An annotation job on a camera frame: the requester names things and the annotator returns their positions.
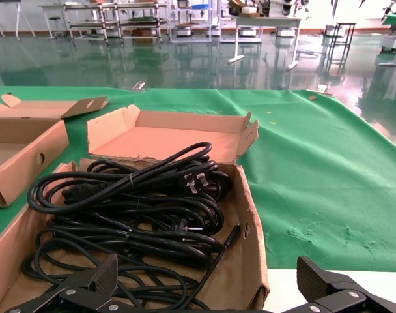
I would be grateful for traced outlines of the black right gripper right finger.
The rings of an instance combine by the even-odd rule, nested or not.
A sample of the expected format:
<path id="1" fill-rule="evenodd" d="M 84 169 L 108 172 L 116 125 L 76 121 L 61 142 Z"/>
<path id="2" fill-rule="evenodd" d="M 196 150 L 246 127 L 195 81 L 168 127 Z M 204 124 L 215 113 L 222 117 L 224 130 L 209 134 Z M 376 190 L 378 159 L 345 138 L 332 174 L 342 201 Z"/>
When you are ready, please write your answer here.
<path id="1" fill-rule="evenodd" d="M 296 277 L 307 302 L 289 312 L 396 313 L 396 303 L 368 292 L 348 275 L 321 269 L 307 256 L 297 259 Z"/>

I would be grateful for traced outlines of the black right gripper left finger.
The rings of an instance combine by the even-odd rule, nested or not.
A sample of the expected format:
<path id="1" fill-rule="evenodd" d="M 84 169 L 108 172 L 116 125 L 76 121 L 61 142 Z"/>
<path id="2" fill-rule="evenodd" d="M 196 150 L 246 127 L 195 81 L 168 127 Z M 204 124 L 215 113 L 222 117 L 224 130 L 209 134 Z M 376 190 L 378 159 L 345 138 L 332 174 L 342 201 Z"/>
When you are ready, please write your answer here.
<path id="1" fill-rule="evenodd" d="M 7 312 L 135 312 L 134 307 L 112 299 L 117 277 L 118 261 L 113 254 L 97 267 L 74 272 L 55 289 Z"/>

